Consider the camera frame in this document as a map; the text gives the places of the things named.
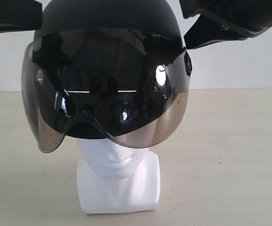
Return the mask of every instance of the white mannequin head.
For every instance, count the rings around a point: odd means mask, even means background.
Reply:
[[[149,151],[118,145],[109,139],[77,139],[78,146],[90,168],[101,178],[121,180],[134,174]]]

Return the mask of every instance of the mannequin base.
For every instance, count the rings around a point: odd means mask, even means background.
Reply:
[[[122,180],[99,177],[85,160],[78,164],[80,206],[87,214],[118,214],[152,211],[160,197],[158,156],[148,151],[136,172]]]

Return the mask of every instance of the tinted visor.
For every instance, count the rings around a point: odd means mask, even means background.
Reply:
[[[180,124],[190,60],[180,42],[138,31],[99,29],[52,34],[24,56],[22,95],[44,152],[66,135],[154,146]]]

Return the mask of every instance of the white wall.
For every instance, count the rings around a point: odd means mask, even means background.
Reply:
[[[195,22],[184,20],[179,0],[168,0],[181,33]],[[44,7],[49,0],[41,0]],[[33,32],[0,34],[0,91],[21,91],[21,65]],[[272,87],[272,29],[247,41],[226,42],[190,51],[192,89]]]

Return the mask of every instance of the black helmet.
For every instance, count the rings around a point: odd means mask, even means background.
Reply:
[[[45,153],[66,135],[151,147],[179,126],[191,70],[166,0],[52,0],[25,51],[25,113]]]

